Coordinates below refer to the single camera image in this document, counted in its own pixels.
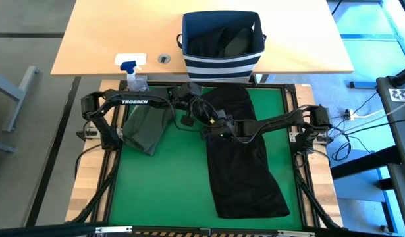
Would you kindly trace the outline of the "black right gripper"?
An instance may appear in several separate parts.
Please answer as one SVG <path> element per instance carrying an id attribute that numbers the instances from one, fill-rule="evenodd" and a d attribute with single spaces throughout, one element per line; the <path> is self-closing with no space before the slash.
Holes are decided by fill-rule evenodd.
<path id="1" fill-rule="evenodd" d="M 241 124 L 234 120 L 232 115 L 224 111 L 217 111 L 203 119 L 202 140 L 212 137 L 232 138 L 234 140 L 245 139 Z"/>

